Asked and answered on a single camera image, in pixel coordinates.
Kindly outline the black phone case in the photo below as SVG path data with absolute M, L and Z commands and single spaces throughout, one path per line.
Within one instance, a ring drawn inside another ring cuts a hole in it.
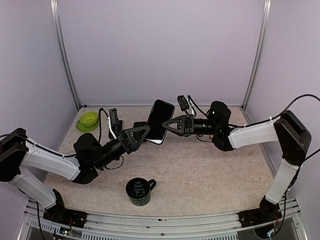
M 148 130 L 149 127 L 147 125 L 146 121 L 136 121 L 133 124 L 133 130 L 134 131 L 139 131 L 139 130 Z
M 164 140 L 167 130 L 162 127 L 162 123 L 171 120 L 174 112 L 175 106 L 173 104 L 157 99 L 148 116 L 147 125 L 150 127 L 150 131 L 145 140 Z

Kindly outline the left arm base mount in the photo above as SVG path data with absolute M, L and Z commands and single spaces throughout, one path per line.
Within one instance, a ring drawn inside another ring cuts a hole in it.
M 56 204 L 51 208 L 45 209 L 43 218 L 54 223 L 83 229 L 87 215 L 84 211 L 73 210 Z

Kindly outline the silver edged black phone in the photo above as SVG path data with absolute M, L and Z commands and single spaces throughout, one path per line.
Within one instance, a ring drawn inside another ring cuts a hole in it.
M 146 141 L 155 145 L 161 145 L 164 142 L 163 139 L 147 139 Z

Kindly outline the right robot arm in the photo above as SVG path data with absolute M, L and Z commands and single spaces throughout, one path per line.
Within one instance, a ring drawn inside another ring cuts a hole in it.
M 194 115 L 180 115 L 162 123 L 168 131 L 181 136 L 209 135 L 212 143 L 221 151 L 228 152 L 242 147 L 278 142 L 282 150 L 282 162 L 266 192 L 267 201 L 256 210 L 256 218 L 266 222 L 275 212 L 275 206 L 290 188 L 295 176 L 306 160 L 311 144 L 311 133 L 290 110 L 260 123 L 231 126 L 231 110 L 221 101 L 213 101 L 205 119 Z

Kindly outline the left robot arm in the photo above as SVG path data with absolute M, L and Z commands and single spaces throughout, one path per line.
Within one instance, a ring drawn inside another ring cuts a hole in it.
M 27 168 L 40 169 L 86 185 L 112 161 L 137 151 L 149 131 L 148 125 L 128 128 L 105 145 L 87 132 L 74 143 L 75 153 L 65 155 L 33 142 L 25 129 L 17 128 L 0 137 L 0 180 L 18 188 L 63 223 L 70 218 L 70 211 L 65 207 L 61 194 L 55 189 L 47 189 Z

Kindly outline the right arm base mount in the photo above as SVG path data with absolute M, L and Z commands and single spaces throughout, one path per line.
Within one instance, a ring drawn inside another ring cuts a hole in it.
M 258 208 L 243 210 L 238 213 L 242 228 L 260 225 L 281 219 L 282 213 L 279 205 L 260 206 Z

